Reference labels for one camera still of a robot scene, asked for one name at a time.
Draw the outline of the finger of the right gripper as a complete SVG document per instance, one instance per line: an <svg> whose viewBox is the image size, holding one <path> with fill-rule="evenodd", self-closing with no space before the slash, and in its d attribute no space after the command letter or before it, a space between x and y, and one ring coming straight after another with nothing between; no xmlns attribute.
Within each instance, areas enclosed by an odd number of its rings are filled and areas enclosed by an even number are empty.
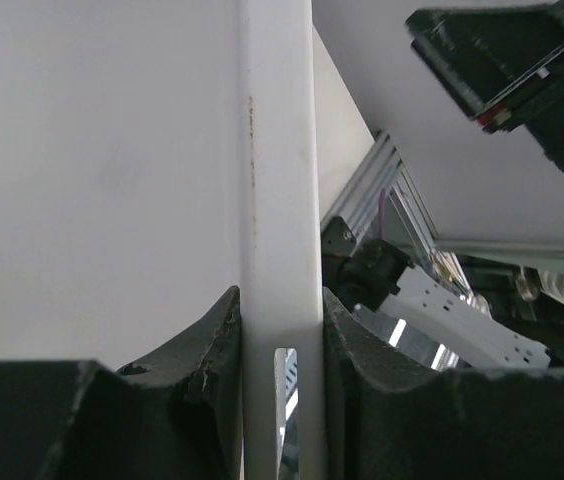
<svg viewBox="0 0 564 480"><path fill-rule="evenodd" d="M469 118L564 42L554 4L422 8L406 28L413 50Z"/></svg>

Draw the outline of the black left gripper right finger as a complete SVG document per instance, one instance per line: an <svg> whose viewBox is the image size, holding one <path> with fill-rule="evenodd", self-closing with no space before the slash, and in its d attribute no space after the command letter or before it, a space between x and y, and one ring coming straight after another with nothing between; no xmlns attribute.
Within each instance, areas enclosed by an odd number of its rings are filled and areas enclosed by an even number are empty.
<svg viewBox="0 0 564 480"><path fill-rule="evenodd" d="M422 366L324 299L332 479L564 479L564 369Z"/></svg>

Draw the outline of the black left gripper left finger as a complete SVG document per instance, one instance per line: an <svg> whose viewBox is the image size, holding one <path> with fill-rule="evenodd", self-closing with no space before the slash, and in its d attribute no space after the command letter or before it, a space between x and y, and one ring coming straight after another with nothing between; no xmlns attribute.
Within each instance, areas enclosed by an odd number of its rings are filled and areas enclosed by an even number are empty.
<svg viewBox="0 0 564 480"><path fill-rule="evenodd" d="M0 479L236 479L240 292L118 370L0 361Z"/></svg>

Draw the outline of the white plastic tub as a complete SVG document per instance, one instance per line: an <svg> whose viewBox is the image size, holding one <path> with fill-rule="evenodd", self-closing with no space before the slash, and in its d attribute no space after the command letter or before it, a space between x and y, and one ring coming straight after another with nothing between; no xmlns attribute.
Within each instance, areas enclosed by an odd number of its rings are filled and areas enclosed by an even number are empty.
<svg viewBox="0 0 564 480"><path fill-rule="evenodd" d="M366 133L320 1L0 1L0 361L118 370L240 292L241 463L330 479L318 143Z"/></svg>

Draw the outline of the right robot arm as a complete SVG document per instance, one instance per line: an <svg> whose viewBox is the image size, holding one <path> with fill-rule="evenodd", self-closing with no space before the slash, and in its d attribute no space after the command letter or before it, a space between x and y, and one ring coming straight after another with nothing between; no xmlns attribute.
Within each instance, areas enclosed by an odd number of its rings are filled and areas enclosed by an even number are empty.
<svg viewBox="0 0 564 480"><path fill-rule="evenodd" d="M325 216L328 475L564 479L564 1L320 1L376 141Z"/></svg>

